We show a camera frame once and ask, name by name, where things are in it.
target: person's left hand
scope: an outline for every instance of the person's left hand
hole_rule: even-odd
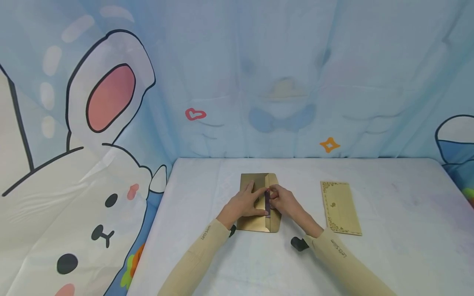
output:
[[[237,221],[237,219],[242,216],[249,217],[268,215],[267,211],[256,209],[254,207],[255,200],[259,196],[263,195],[267,188],[262,187],[252,193],[253,187],[254,182],[250,181],[246,189],[238,192],[233,198],[231,198],[217,216],[217,220],[221,222],[227,229],[230,230],[235,221]]]

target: orange star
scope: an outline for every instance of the orange star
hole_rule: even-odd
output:
[[[333,137],[329,137],[325,142],[321,142],[319,144],[324,147],[326,153],[331,153],[331,151],[333,151],[334,149],[341,147],[341,145],[334,141]]]

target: person's right hand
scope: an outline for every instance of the person's right hand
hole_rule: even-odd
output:
[[[323,233],[324,229],[303,209],[291,191],[280,185],[271,185],[270,190],[270,207],[289,216],[306,234],[314,238]]]
[[[293,193],[280,185],[271,185],[270,190],[270,207],[276,208],[283,215],[288,215],[291,218],[304,213],[303,207],[296,200]]]

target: beige arm sleeve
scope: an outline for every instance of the beige arm sleeve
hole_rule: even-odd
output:
[[[324,230],[319,238],[309,235],[305,242],[316,257],[339,278],[354,296],[394,296],[373,272],[360,262],[330,229]]]
[[[229,235],[230,231],[214,219],[173,268],[158,296],[191,295]]]

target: white tablecloth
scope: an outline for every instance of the white tablecloth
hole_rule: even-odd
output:
[[[363,236],[340,238],[398,295],[472,295],[474,211],[429,159],[178,159],[128,295],[156,295],[240,174],[258,172],[275,173],[323,227],[319,182],[349,182]],[[237,231],[194,295],[345,295],[310,250],[290,245],[302,235],[286,217],[277,233]]]

